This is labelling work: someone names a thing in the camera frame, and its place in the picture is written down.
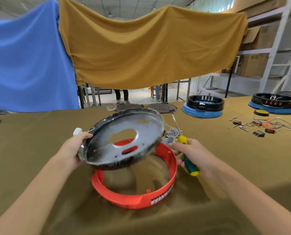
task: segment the white tile floor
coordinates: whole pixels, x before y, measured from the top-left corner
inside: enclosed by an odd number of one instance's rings
[[[136,90],[128,90],[129,93],[129,101],[133,104],[152,104],[157,103],[156,97],[154,96],[154,99],[151,97],[151,90],[148,88],[142,88],[142,89],[136,89]],[[176,100],[177,96],[177,88],[168,88],[168,102],[182,102],[182,100],[178,99]],[[113,91],[112,94],[101,94],[101,103],[116,103],[116,95]],[[187,91],[180,88],[179,89],[179,97],[182,99],[187,98]],[[93,101],[92,96],[89,95],[90,102]]]

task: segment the hanging fabric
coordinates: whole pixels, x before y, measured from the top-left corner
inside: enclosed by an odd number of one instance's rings
[[[21,18],[0,21],[1,110],[79,109],[75,72],[58,21],[55,0]]]
[[[247,30],[244,13],[175,6],[119,21],[60,0],[60,17],[59,31],[77,84],[113,89],[144,88],[225,69]]]

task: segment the yellow cloth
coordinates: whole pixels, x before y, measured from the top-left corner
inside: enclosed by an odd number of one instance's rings
[[[138,89],[222,70],[233,63],[246,30],[244,13],[166,6],[119,21],[60,0],[59,31],[79,86]]]

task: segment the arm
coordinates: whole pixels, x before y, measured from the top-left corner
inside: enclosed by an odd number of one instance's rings
[[[39,235],[54,202],[70,173],[80,161],[76,157],[85,138],[83,132],[67,140],[33,179],[26,190],[0,217],[0,235]]]
[[[187,155],[203,176],[215,181],[263,235],[291,235],[291,213],[236,170],[216,158],[198,141],[171,147]]]

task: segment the pants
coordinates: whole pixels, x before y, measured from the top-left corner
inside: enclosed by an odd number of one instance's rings
[[[116,99],[120,100],[120,91],[118,89],[114,89],[115,94],[116,94]],[[128,90],[123,90],[124,93],[124,101],[128,100]]]
[[[161,97],[159,96],[159,86],[163,86],[163,85],[157,85],[155,86],[155,94],[156,94],[156,99],[160,99]]]

